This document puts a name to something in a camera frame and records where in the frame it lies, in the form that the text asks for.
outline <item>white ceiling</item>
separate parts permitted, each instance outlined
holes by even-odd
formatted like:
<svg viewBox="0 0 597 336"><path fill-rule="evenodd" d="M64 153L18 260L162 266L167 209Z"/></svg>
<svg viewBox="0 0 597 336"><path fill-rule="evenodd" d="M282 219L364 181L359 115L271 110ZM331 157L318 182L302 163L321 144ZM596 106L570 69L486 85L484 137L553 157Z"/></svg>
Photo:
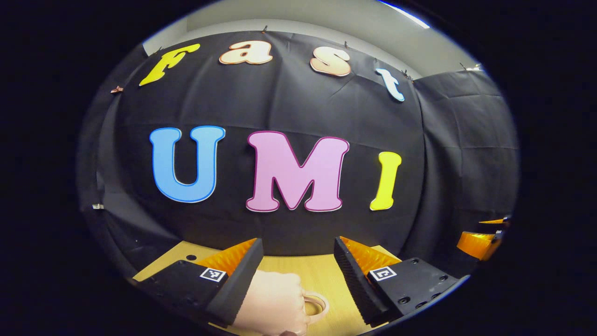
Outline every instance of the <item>white ceiling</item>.
<svg viewBox="0 0 597 336"><path fill-rule="evenodd" d="M424 29L376 0L222 0L185 21L191 32L248 19L291 20L337 30L382 49L423 77L462 70L460 63L467 68L479 63L434 27Z"/></svg>

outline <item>black fabric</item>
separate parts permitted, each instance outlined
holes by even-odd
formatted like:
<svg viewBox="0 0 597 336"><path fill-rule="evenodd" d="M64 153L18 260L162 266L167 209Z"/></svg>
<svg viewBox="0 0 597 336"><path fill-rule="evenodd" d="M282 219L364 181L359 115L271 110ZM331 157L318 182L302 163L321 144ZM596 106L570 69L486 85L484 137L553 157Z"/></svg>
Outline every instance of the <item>black fabric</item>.
<svg viewBox="0 0 597 336"><path fill-rule="evenodd" d="M230 45L252 39L271 43L272 61L219 63ZM193 43L200 43L199 50L185 54L160 80L139 87L164 53ZM261 237L266 255L328 254L333 238L342 235L382 245L403 259L422 258L455 277L470 273L476 259L456 248L461 232L474 231L478 221L510 215L518 185L516 134L496 85L483 72L469 71L412 83L351 49L345 49L351 74L332 77L310 68L313 49L320 46L344 48L292 33L224 33L115 70L120 77L104 84L85 122L91 131L82 138L93 145L79 150L84 177L79 192L85 211L92 203L104 204L102 219L92 225L102 227L101 239L126 260L119 264L140 270L181 239L225 249ZM391 97L375 68L389 70L399 81L404 102ZM125 90L109 94L116 85ZM217 150L217 186L202 202L172 201L155 185L149 134L160 127L182 131L176 174L192 183L196 154L189 133L203 125L226 129ZM285 133L301 163L319 138L347 140L342 208L307 211L302 204L308 191L296 210L288 210L276 187L277 211L248 210L255 152L247 137L258 130ZM393 207L373 212L369 203L376 195L382 151L398 153L402 164Z"/></svg>
<svg viewBox="0 0 597 336"><path fill-rule="evenodd" d="M219 63L219 56L230 45L254 39L271 43L272 61L263 65ZM201 45L197 51L185 54L160 80L139 87L164 53L194 43ZM398 70L351 49L347 50L352 68L348 76L313 71L309 60L320 46L344 48L298 34L235 32L186 41L148 58L113 107L115 119L106 124L106 133L114 132L114 138L106 136L100 144L107 153L100 165L104 174L110 172L104 176L103 201L110 204L106 209L130 218L148 217L135 223L146 231L155 232L147 226L159 223L181 239L217 249L261 237L266 255L327 254L334 237L343 235L398 251L414 221L423 180L417 96ZM375 68L393 73L404 102L390 96ZM176 174L181 182L192 183L196 149L189 133L203 125L226 129L217 147L217 186L202 202L172 201L155 185L149 134L160 127L182 131L176 143ZM303 206L308 191L301 205L289 210L276 189L275 197L282 202L277 211L248 210L245 202L253 195L255 151L247 137L259 130L285 133L301 163L319 138L347 140L350 150L344 156L340 182L342 208L310 212ZM373 212L369 205L377 192L382 151L398 153L402 164L393 207ZM138 203L146 214L133 215L141 210L113 201L116 194Z"/></svg>
<svg viewBox="0 0 597 336"><path fill-rule="evenodd" d="M139 44L98 88L81 126L76 156L79 210L84 214L93 237L125 277L133 277L180 241L172 235L158 237L147 233L135 228L132 222L120 221L109 212L92 208L92 204L102 203L105 188L104 177L97 164L104 119L113 101L118 98L110 91L117 85L124 85L146 59L143 45Z"/></svg>
<svg viewBox="0 0 597 336"><path fill-rule="evenodd" d="M399 256L462 277L476 264L456 248L462 231L512 213L519 180L516 129L502 94L480 71L414 81L425 136L421 206Z"/></svg>

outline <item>mug handle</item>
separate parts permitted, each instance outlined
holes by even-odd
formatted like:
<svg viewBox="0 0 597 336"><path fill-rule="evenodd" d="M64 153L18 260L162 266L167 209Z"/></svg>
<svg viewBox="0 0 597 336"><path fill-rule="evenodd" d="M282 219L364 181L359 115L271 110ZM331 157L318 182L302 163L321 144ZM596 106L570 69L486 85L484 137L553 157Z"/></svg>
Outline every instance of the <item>mug handle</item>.
<svg viewBox="0 0 597 336"><path fill-rule="evenodd" d="M320 305L321 309L322 309L321 313L309 316L309 322L307 323L307 325L310 325L311 323L315 323L315 322L321 320L330 310L330 303L325 298L325 296L323 296L319 293L312 292L312 291L305 291L303 294L303 298L306 302L311 302L311 303Z"/></svg>

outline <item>yellow letter f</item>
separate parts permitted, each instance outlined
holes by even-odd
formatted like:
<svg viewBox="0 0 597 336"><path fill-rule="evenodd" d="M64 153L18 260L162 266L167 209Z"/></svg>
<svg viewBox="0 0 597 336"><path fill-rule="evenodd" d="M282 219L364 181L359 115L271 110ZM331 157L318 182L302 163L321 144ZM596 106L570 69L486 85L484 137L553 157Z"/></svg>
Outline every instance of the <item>yellow letter f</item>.
<svg viewBox="0 0 597 336"><path fill-rule="evenodd" d="M147 83L155 82L158 79L162 78L164 76L164 69L166 68L166 66L168 67L168 69L171 69L176 64L178 64L181 59L183 59L185 52L192 53L193 51L195 51L197 49L199 49L198 43L189 45L187 47L183 47L180 49L176 49L173 51L169 51L169 52L163 54L162 59L159 60L158 64L156 64L156 66L153 67L153 69L151 70L149 75L147 75L147 77L145 77L141 81L141 83L139 83L139 86L143 86Z"/></svg>

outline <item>wall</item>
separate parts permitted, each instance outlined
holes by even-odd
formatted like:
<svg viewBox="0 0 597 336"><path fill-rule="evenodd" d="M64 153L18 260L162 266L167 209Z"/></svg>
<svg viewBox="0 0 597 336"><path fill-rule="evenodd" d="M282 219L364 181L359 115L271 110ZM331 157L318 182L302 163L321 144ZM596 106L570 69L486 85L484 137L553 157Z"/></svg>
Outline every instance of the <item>wall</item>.
<svg viewBox="0 0 597 336"><path fill-rule="evenodd" d="M217 33L237 32L243 30L262 30L267 25L267 29L278 32L299 33L304 35L315 36L339 44L344 44L347 41L349 48L361 51L365 54L373 56L383 62L386 62L399 70L407 70L407 74L413 79L422 77L417 71L408 66L406 63L395 58L391 54L382 49L371 45L361 39L348 35L337 30L325 28L322 26L312 25L310 23L303 23L290 20L273 20L273 19L253 19L253 20L238 20L234 22L218 23L215 25L202 27L193 31L187 32L180 36L178 40L172 41L170 45L185 42L190 39L199 38L207 35L214 35Z"/></svg>
<svg viewBox="0 0 597 336"><path fill-rule="evenodd" d="M176 41L187 32L187 18L188 16L185 16L145 40L143 42L145 52L151 55L158 51L160 47L167 48L176 44Z"/></svg>

